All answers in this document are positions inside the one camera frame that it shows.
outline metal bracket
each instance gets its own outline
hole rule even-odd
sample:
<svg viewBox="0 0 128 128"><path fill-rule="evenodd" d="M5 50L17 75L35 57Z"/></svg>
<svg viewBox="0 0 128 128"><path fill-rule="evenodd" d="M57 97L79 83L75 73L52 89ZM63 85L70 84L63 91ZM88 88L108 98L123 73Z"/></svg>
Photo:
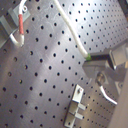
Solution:
<svg viewBox="0 0 128 128"><path fill-rule="evenodd" d="M19 26L18 8L19 5L14 9L10 8L7 18L4 16L0 17L0 48L6 43L10 34L14 33ZM29 16L30 13L28 10L23 13L23 22L27 20Z"/></svg>
<svg viewBox="0 0 128 128"><path fill-rule="evenodd" d="M83 96L83 92L84 89L79 85L76 85L75 92L70 103L70 107L64 124L64 126L68 128L73 127L76 118L81 120L83 119L83 115L78 113L79 108L85 110L85 106L80 103Z"/></svg>

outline pegboard hole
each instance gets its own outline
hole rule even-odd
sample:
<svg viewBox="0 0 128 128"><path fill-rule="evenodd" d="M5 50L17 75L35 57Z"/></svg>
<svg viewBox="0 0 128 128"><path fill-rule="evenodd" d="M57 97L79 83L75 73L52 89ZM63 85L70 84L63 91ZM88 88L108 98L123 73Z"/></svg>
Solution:
<svg viewBox="0 0 128 128"><path fill-rule="evenodd" d="M30 123L32 123L32 124L33 124L33 123L34 123L34 121L33 121L33 120L30 120Z"/></svg>
<svg viewBox="0 0 128 128"><path fill-rule="evenodd" d="M57 26L57 23L54 23L54 26Z"/></svg>
<svg viewBox="0 0 128 128"><path fill-rule="evenodd" d="M21 119L23 119L23 118L24 118L24 116L23 116L23 115L20 115L20 118L21 118Z"/></svg>
<svg viewBox="0 0 128 128"><path fill-rule="evenodd" d="M53 85L53 88L55 89L56 88L56 85Z"/></svg>
<svg viewBox="0 0 128 128"><path fill-rule="evenodd" d="M9 113L12 113L13 112L13 110L12 109L9 109Z"/></svg>
<svg viewBox="0 0 128 128"><path fill-rule="evenodd" d="M45 46L44 48L45 48L45 50L47 50L48 49L48 46Z"/></svg>
<svg viewBox="0 0 128 128"><path fill-rule="evenodd" d="M67 82L68 81L68 79L67 78L65 78L65 82Z"/></svg>
<svg viewBox="0 0 128 128"><path fill-rule="evenodd" d="M14 61L17 62L17 57L14 57Z"/></svg>
<svg viewBox="0 0 128 128"><path fill-rule="evenodd" d="M56 57L56 53L53 54L53 57Z"/></svg>
<svg viewBox="0 0 128 128"><path fill-rule="evenodd" d="M62 34L64 34L64 31L62 31Z"/></svg>
<svg viewBox="0 0 128 128"><path fill-rule="evenodd" d="M37 10L40 10L40 6L37 7Z"/></svg>
<svg viewBox="0 0 128 128"><path fill-rule="evenodd" d="M59 72L57 73L57 76L60 76L60 73Z"/></svg>
<svg viewBox="0 0 128 128"><path fill-rule="evenodd" d="M71 15L71 14L72 14L72 12L71 12L71 11L69 11L69 14Z"/></svg>
<svg viewBox="0 0 128 128"><path fill-rule="evenodd" d="M49 15L46 15L46 18L49 18Z"/></svg>
<svg viewBox="0 0 128 128"><path fill-rule="evenodd" d="M35 76L36 76L36 77L38 76L38 73L37 73L37 72L35 72Z"/></svg>
<svg viewBox="0 0 128 128"><path fill-rule="evenodd" d="M58 15L59 15L59 16L61 16L61 14L60 14L60 13L58 13Z"/></svg>
<svg viewBox="0 0 128 128"><path fill-rule="evenodd" d="M71 70L71 67L68 67L69 70Z"/></svg>
<svg viewBox="0 0 128 128"><path fill-rule="evenodd" d="M57 103L57 106L59 106L60 104L59 103Z"/></svg>
<svg viewBox="0 0 128 128"><path fill-rule="evenodd" d="M53 115L53 117L52 118L56 118L56 116L55 115Z"/></svg>
<svg viewBox="0 0 128 128"><path fill-rule="evenodd" d="M44 114L47 115L47 111L45 111Z"/></svg>
<svg viewBox="0 0 128 128"><path fill-rule="evenodd" d="M75 4L74 4L74 3L72 3L72 6L75 6Z"/></svg>
<svg viewBox="0 0 128 128"><path fill-rule="evenodd" d="M69 41L71 41L72 39L71 38L69 38Z"/></svg>
<svg viewBox="0 0 128 128"><path fill-rule="evenodd" d="M68 49L67 48L65 49L65 52L68 52Z"/></svg>
<svg viewBox="0 0 128 128"><path fill-rule="evenodd" d="M49 37L52 38L52 34L50 34Z"/></svg>
<svg viewBox="0 0 128 128"><path fill-rule="evenodd" d="M27 33L27 34L29 33L29 30L28 30L28 29L26 30L26 33Z"/></svg>
<svg viewBox="0 0 128 128"><path fill-rule="evenodd" d="M24 104L26 104L26 105L27 105L27 104L28 104L28 101L25 101L25 102L24 102Z"/></svg>
<svg viewBox="0 0 128 128"><path fill-rule="evenodd" d="M25 65L24 68L25 68L25 70L27 70L28 69L28 65Z"/></svg>
<svg viewBox="0 0 128 128"><path fill-rule="evenodd" d="M61 63L64 64L64 60L62 60Z"/></svg>
<svg viewBox="0 0 128 128"><path fill-rule="evenodd" d="M43 124L40 124L40 127L42 128L43 127Z"/></svg>
<svg viewBox="0 0 128 128"><path fill-rule="evenodd" d="M44 83L47 83L47 79L44 80Z"/></svg>
<svg viewBox="0 0 128 128"><path fill-rule="evenodd" d="M39 38L36 38L35 40L36 40L36 42L38 42L39 41Z"/></svg>
<svg viewBox="0 0 128 128"><path fill-rule="evenodd" d="M35 18L34 17L32 17L32 21L35 21Z"/></svg>
<svg viewBox="0 0 128 128"><path fill-rule="evenodd" d="M12 76L12 73L11 72L8 72L8 76L11 77Z"/></svg>
<svg viewBox="0 0 128 128"><path fill-rule="evenodd" d="M40 28L43 30L44 29L44 26L42 25Z"/></svg>
<svg viewBox="0 0 128 128"><path fill-rule="evenodd" d="M33 51L30 51L30 55L33 55Z"/></svg>
<svg viewBox="0 0 128 128"><path fill-rule="evenodd" d="M4 49L4 50L3 50L3 53L4 53L4 54L6 54L6 53L7 53L7 50L6 50L6 49Z"/></svg>
<svg viewBox="0 0 128 128"><path fill-rule="evenodd" d="M37 106L35 106L35 110L38 110L38 107Z"/></svg>
<svg viewBox="0 0 128 128"><path fill-rule="evenodd" d="M3 87L3 91L6 92L6 88L5 87Z"/></svg>
<svg viewBox="0 0 128 128"><path fill-rule="evenodd" d="M51 101L52 101L52 99L51 99L51 98L49 98L49 99L48 99L48 101L49 101L49 102L51 102Z"/></svg>
<svg viewBox="0 0 128 128"><path fill-rule="evenodd" d="M52 66L49 66L49 70L52 70Z"/></svg>
<svg viewBox="0 0 128 128"><path fill-rule="evenodd" d="M8 124L5 124L4 126L7 128L8 127Z"/></svg>
<svg viewBox="0 0 128 128"><path fill-rule="evenodd" d="M14 94L14 98L17 99L17 97L18 97L17 94Z"/></svg>
<svg viewBox="0 0 128 128"><path fill-rule="evenodd" d="M29 90L32 91L33 90L33 87L30 87Z"/></svg>
<svg viewBox="0 0 128 128"><path fill-rule="evenodd" d="M40 97L42 97L42 96L43 96L43 94L40 92L40 93L39 93L39 96L40 96Z"/></svg>

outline pegboard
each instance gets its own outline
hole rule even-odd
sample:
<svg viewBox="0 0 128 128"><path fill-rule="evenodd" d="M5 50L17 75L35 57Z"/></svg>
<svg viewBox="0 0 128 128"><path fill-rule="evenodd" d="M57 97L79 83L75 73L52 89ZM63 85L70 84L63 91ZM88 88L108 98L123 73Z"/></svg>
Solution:
<svg viewBox="0 0 128 128"><path fill-rule="evenodd" d="M1 0L0 15L20 0ZM127 38L127 21L117 0L59 0L89 52L114 47ZM31 16L24 23L25 45L10 39L0 49L0 127L64 128L76 84L85 90L74 128L107 128L115 106L87 78L84 58L52 0L28 0ZM115 86L104 85L117 100Z"/></svg>

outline screw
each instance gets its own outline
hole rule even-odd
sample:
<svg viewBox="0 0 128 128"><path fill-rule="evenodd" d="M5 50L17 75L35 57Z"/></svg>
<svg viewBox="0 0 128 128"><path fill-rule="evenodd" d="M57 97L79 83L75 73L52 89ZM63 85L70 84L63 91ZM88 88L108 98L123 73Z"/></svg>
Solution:
<svg viewBox="0 0 128 128"><path fill-rule="evenodd" d="M82 92L82 88L79 88L79 89L78 89L78 93L81 93L81 92Z"/></svg>

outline gray pegboard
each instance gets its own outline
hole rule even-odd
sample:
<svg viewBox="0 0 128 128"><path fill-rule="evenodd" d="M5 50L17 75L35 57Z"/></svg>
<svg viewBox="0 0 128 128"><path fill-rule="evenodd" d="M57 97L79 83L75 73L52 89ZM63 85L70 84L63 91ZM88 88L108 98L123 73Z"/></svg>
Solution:
<svg viewBox="0 0 128 128"><path fill-rule="evenodd" d="M20 1L1 0L0 15ZM127 38L127 21L117 0L59 0L88 52L103 51ZM76 128L107 127L114 105L106 101L84 63L67 25L51 0L28 0L31 16L24 23L25 45L10 40L0 49L0 127L63 128L75 88L85 89L86 110ZM105 85L117 100L115 86Z"/></svg>

